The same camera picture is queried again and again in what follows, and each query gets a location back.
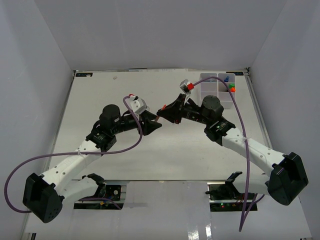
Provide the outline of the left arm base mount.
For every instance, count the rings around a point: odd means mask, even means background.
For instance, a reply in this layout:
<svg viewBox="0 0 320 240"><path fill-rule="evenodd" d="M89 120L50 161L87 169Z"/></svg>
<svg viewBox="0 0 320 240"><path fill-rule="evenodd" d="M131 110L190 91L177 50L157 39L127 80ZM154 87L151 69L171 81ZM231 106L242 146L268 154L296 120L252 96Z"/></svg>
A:
<svg viewBox="0 0 320 240"><path fill-rule="evenodd" d="M94 195L77 201L73 208L75 210L121 210L124 201L125 195L122 196L121 185L102 185Z"/></svg>

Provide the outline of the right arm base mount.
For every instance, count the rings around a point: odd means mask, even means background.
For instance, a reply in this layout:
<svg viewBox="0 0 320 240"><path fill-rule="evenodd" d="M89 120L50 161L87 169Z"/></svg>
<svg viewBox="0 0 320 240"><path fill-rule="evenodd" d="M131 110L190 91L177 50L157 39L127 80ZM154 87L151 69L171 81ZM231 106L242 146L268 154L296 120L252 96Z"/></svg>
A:
<svg viewBox="0 0 320 240"><path fill-rule="evenodd" d="M226 184L208 184L205 194L209 198L211 212L241 212L243 209L244 194Z"/></svg>

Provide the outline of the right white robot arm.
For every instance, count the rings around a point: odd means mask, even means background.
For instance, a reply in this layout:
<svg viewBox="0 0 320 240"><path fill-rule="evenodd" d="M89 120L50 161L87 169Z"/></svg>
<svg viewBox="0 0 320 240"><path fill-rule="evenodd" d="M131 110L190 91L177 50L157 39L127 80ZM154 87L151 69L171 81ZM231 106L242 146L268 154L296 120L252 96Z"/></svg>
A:
<svg viewBox="0 0 320 240"><path fill-rule="evenodd" d="M309 183L301 157L294 152L275 151L252 138L246 139L223 117L223 111L216 96L206 96L198 106L193 100L186 99L185 94L180 94L174 102L159 109L157 115L174 124L182 119L205 124L204 133L212 142L248 157L268 176L256 185L259 194L267 194L279 204L288 206Z"/></svg>

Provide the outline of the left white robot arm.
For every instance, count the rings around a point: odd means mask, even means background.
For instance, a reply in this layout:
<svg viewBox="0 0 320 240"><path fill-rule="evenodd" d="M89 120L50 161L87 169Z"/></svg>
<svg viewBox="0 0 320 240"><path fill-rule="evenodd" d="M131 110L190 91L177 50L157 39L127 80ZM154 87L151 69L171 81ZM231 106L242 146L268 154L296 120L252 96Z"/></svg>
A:
<svg viewBox="0 0 320 240"><path fill-rule="evenodd" d="M22 203L43 223L49 223L58 216L67 202L102 201L116 204L121 198L121 186L108 186L107 181L95 174L87 174L76 183L74 177L91 163L104 155L116 143L116 135L137 129L140 137L159 129L162 124L157 116L137 104L124 114L117 105L105 106L89 135L74 152L53 168L40 175L32 173L24 188Z"/></svg>

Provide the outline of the orange pen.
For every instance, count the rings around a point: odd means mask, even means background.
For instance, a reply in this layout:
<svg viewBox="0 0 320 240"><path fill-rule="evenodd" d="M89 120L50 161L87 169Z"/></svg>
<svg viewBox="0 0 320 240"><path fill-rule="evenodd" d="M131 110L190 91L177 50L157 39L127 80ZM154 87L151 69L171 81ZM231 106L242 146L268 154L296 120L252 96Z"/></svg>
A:
<svg viewBox="0 0 320 240"><path fill-rule="evenodd" d="M156 115L157 115L157 117L155 118L155 122L158 122L159 120L160 120L160 118L162 118L162 119L165 119L166 120L166 110L165 110L165 108L166 108L166 104L164 104L163 106L162 106L162 108L160 108L158 111L157 111L157 113L156 113Z"/></svg>

